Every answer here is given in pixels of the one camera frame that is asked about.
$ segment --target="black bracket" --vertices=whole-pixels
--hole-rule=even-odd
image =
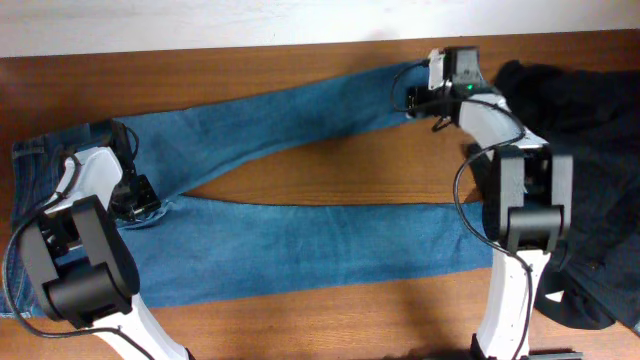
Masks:
[[[486,179],[482,221],[489,239],[511,253],[553,251],[571,225],[573,159],[550,146],[494,151]]]
[[[471,351],[469,352],[469,360],[498,360],[493,356],[486,357],[480,348],[480,343],[476,334],[471,339]],[[547,352],[545,354],[523,355],[518,360],[583,360],[584,354],[578,352]]]
[[[429,90],[427,86],[414,86],[407,90],[407,109],[419,108],[420,105],[439,99],[466,99],[476,94],[493,93],[493,87],[482,78],[479,65],[479,52],[476,47],[448,47],[444,49],[442,79],[447,85]],[[446,102],[429,109],[410,110],[411,117],[440,116],[433,126],[437,132],[450,124],[458,124],[460,104]]]
[[[133,257],[96,195],[52,217],[40,215],[22,234],[18,251],[44,313],[77,329],[129,313],[140,290]]]
[[[131,151],[129,134],[133,132],[124,124],[115,120],[105,120],[89,126],[91,139],[81,144],[70,146],[63,156],[96,146],[109,147],[116,155],[122,168],[122,179],[113,189],[109,201],[109,212],[118,219],[133,221],[160,208],[161,203],[145,175],[138,175],[134,164],[138,152],[139,139],[135,150]]]

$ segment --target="black cable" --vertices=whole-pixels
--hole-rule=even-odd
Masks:
[[[532,275],[531,275],[531,267],[529,266],[529,264],[527,264],[526,261],[524,261],[524,259],[522,259],[522,257],[518,256],[515,253],[510,253],[509,251],[503,249],[502,247],[500,247],[499,245],[495,244],[493,241],[491,241],[490,239],[488,239],[486,236],[484,236],[483,234],[481,234],[478,230],[476,230],[473,225],[471,224],[471,222],[469,221],[469,219],[467,218],[467,216],[464,214],[464,211],[462,209],[462,204],[460,202],[460,196],[459,196],[459,184],[460,184],[460,178],[462,177],[462,174],[464,173],[465,169],[467,167],[469,167],[469,165],[474,162],[475,160],[479,159],[481,156],[486,155],[488,152],[490,151],[494,151],[499,147],[502,146],[508,146],[511,145],[513,143],[516,143],[520,140],[522,140],[525,136],[526,136],[526,130],[524,125],[522,124],[522,122],[520,122],[520,119],[518,119],[512,112],[501,108],[500,106],[498,106],[497,104],[492,104],[490,102],[487,101],[482,101],[482,100],[477,100],[477,99],[455,99],[455,98],[443,98],[443,99],[437,99],[437,100],[433,100],[433,101],[429,101],[427,103],[424,104],[420,104],[418,106],[414,106],[411,108],[400,108],[396,105],[395,101],[394,101],[394,90],[395,90],[395,86],[398,83],[398,80],[402,77],[403,74],[405,74],[407,71],[414,69],[418,66],[428,66],[428,60],[410,65],[404,69],[402,69],[393,79],[393,85],[391,86],[391,104],[393,105],[393,109],[397,112],[409,112],[409,111],[413,111],[415,113],[418,113],[418,110],[424,110],[424,109],[428,109],[428,108],[432,108],[434,106],[438,106],[438,105],[444,105],[444,104],[455,104],[455,103],[472,103],[472,104],[478,104],[478,105],[483,105],[483,106],[487,106],[493,110],[496,110],[504,115],[506,115],[507,117],[509,117],[517,126],[518,126],[518,135],[515,136],[512,139],[506,140],[506,141],[502,141],[499,142],[497,144],[493,144],[491,146],[487,146],[486,148],[483,148],[482,150],[480,150],[479,152],[469,156],[463,163],[462,165],[460,165],[460,167],[458,168],[458,171],[456,172],[456,176],[454,177],[453,180],[453,201],[456,207],[456,211],[458,212],[458,215],[460,216],[460,219],[462,220],[462,223],[464,224],[464,226],[476,237],[478,238],[480,241],[482,241],[485,245],[491,247],[492,249],[499,251],[509,257],[512,257],[514,259],[516,259],[520,265],[522,265],[522,268],[524,269],[524,271],[526,272],[526,276],[527,276],[527,313],[525,316],[525,322],[524,322],[524,329],[522,331],[522,336],[520,338],[520,343],[518,344],[518,347],[515,351],[515,354],[512,357],[512,360],[516,360],[516,358],[518,357],[518,353],[520,352],[520,350],[522,350],[522,346],[524,345],[524,342],[527,338],[527,332],[529,330],[529,323],[531,320],[531,307],[533,305],[533,279],[532,279]]]
[[[140,145],[140,138],[138,137],[138,134],[136,134],[130,127],[125,126],[125,129],[127,129],[128,132],[131,133],[131,136],[133,136],[133,139],[136,141],[136,148],[135,150],[133,150],[133,160],[136,159],[136,156],[138,156],[138,146]]]
[[[56,191],[55,193],[49,196],[49,197],[53,197],[55,195],[56,196],[55,199],[53,199],[52,201],[50,201],[49,203],[41,207],[30,210],[24,217],[24,220],[20,222],[20,224],[16,227],[16,230],[13,232],[13,234],[9,238],[7,250],[4,254],[4,258],[2,261],[2,289],[4,291],[6,302],[11,308],[11,312],[15,316],[18,323],[20,323],[20,325],[32,335],[39,336],[46,339],[66,339],[66,338],[77,337],[77,336],[93,335],[97,333],[111,333],[122,338],[124,341],[129,343],[129,345],[133,346],[136,350],[140,351],[140,353],[142,353],[148,359],[154,360],[151,354],[149,354],[145,349],[143,349],[140,345],[138,345],[135,341],[133,341],[133,339],[127,336],[127,334],[123,333],[119,328],[106,328],[106,327],[92,328],[92,329],[75,330],[75,331],[61,332],[61,333],[49,333],[49,332],[38,330],[35,327],[33,327],[33,325],[31,325],[24,317],[22,317],[22,314],[18,309],[18,305],[16,304],[16,301],[13,298],[13,295],[11,294],[11,289],[9,288],[9,282],[8,282],[9,253],[11,252],[13,247],[16,246],[16,243],[19,241],[20,235],[22,234],[22,232],[29,225],[31,225],[38,218],[40,214],[44,213],[48,209],[51,209],[52,207],[59,204],[62,200],[64,200],[69,195],[69,192],[71,191],[71,189],[73,189],[73,186],[75,185],[76,181],[78,180],[78,176],[80,175],[81,164],[75,155],[71,155],[71,159],[73,159],[73,162],[75,163],[75,168],[73,170],[73,174],[69,184],[65,187],[63,191],[61,192]]]

